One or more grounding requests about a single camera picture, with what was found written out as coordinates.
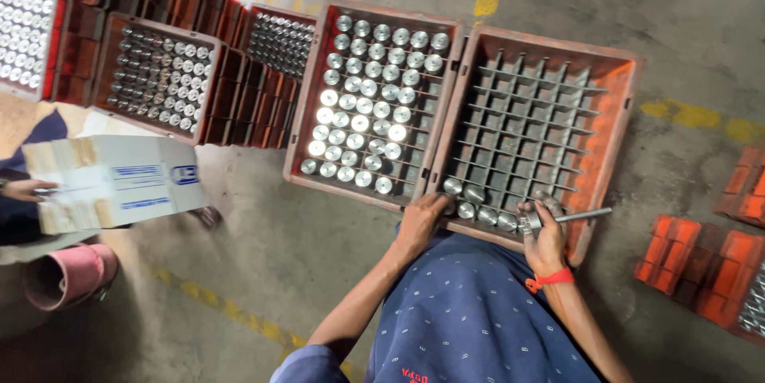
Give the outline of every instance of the person's hand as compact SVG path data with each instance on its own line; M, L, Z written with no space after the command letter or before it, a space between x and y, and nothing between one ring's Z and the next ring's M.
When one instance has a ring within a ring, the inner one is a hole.
M404 247L413 256L419 255L428 246L437 226L438 217L454 198L444 193L426 194L412 202L404 210L404 219L395 243Z
M42 180L19 180L5 185L0 193L4 196L24 202L43 202L44 199L34 194L34 189L52 189L58 187L56 183Z
M531 202L518 203L519 212L536 208L542 222L537 238L534 238L534 234L523 235L523 251L534 273L540 277L549 277L567 268L563 256L565 227L555 221L556 217L563 215L563 210L560 203L545 192L535 192L534 198L533 206Z

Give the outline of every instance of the white cardboard box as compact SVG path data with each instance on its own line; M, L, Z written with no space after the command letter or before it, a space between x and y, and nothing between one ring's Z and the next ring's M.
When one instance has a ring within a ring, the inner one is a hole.
M114 228L208 205L194 147L172 138L96 135L22 151L33 179L60 185L38 205L45 234Z

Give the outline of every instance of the dark blue sleeve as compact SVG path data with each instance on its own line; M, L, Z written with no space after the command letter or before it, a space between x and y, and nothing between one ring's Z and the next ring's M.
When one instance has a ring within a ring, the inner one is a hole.
M349 383L339 369L337 357L326 346L311 345L295 350L287 356L271 376L270 383Z

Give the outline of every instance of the person's arm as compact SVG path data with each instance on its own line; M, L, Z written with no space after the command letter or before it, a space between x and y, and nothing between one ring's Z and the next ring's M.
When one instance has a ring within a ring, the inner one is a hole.
M34 189L53 189L56 187L58 187L58 184L42 180L19 180L0 186L0 194L17 201L43 202L43 198L34 194Z
M399 273L428 245L436 221L452 198L429 194L410 204L404 212L398 236L382 259L324 318L308 344L328 347L342 362L367 328L375 310Z
M537 200L534 203L544 227L539 232L538 238L534 238L533 234L523 235L524 251L526 260L534 273L540 277L549 277L567 268L563 255L564 230L555 221L555 217L563 215L563 211L560 204L548 194L538 193L537 197L544 200ZM526 211L531 209L531 204L528 202L519 206ZM632 382L630 373L614 349L609 346L576 284L546 284L542 290L552 311L603 377L611 383Z

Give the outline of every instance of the red wrist thread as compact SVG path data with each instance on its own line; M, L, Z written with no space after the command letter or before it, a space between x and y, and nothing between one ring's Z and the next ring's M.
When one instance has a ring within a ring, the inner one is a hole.
M534 280L533 278L526 279L526 289L528 289L531 293L536 293L536 291L541 289L541 287L544 286L545 284L574 282L574 274L571 273L570 268L566 268L564 270L555 272L551 274L549 277L540 277L536 274L534 274L534 277L536 278L536 280Z

